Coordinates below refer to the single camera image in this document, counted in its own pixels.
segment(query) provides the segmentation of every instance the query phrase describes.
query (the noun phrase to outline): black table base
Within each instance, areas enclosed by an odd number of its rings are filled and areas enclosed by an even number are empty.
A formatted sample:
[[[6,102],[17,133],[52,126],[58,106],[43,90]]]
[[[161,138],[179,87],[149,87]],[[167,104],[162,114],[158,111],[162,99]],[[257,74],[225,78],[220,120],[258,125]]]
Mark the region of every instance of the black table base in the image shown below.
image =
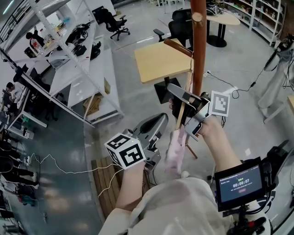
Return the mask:
[[[168,102],[170,98],[173,98],[173,95],[166,89],[166,87],[169,83],[172,83],[176,86],[181,87],[176,78],[170,79],[169,77],[164,78],[163,82],[154,84],[156,94],[157,94],[157,96],[159,98],[159,102],[161,104],[164,104],[164,103]]]
[[[207,21],[207,36],[206,36],[207,43],[215,47],[225,47],[226,41],[224,40],[224,37],[226,32],[226,26],[224,24],[219,24],[219,32],[217,36],[209,34],[209,26],[210,26],[210,21],[208,20]]]

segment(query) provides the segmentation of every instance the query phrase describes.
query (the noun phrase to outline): pink cloth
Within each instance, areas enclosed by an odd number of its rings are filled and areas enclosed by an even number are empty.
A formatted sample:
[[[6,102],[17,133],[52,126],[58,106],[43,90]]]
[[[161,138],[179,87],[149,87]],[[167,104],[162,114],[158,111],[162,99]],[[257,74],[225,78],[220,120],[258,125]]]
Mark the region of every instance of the pink cloth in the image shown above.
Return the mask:
[[[170,145],[165,156],[166,170],[176,171],[178,174],[181,174],[186,138],[187,134],[183,125],[180,129],[170,134]]]

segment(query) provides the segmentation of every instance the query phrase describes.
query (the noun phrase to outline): round table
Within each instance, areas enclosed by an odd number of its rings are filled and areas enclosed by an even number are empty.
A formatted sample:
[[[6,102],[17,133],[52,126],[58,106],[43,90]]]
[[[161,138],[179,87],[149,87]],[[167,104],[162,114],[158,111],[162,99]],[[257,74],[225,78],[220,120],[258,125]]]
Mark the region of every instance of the round table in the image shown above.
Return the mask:
[[[219,32],[217,36],[209,34],[210,21],[219,23]],[[225,47],[226,41],[224,40],[226,25],[239,25],[240,21],[237,17],[224,12],[216,16],[207,16],[207,43],[216,47]]]

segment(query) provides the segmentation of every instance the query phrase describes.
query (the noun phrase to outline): power strip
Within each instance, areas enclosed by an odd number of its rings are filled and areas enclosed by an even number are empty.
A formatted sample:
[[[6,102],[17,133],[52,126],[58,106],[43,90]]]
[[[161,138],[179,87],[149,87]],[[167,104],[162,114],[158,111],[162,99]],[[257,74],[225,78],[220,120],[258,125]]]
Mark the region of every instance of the power strip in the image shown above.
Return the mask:
[[[207,70],[204,74],[203,74],[203,78],[207,77],[210,73],[210,70]]]

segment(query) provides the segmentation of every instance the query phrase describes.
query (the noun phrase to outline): small screen display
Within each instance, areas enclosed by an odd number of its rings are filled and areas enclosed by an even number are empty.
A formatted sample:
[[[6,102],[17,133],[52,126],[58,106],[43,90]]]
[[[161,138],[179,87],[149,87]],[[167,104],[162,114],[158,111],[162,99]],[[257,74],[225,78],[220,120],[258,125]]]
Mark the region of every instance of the small screen display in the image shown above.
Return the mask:
[[[259,166],[220,179],[221,202],[237,199],[262,189]]]

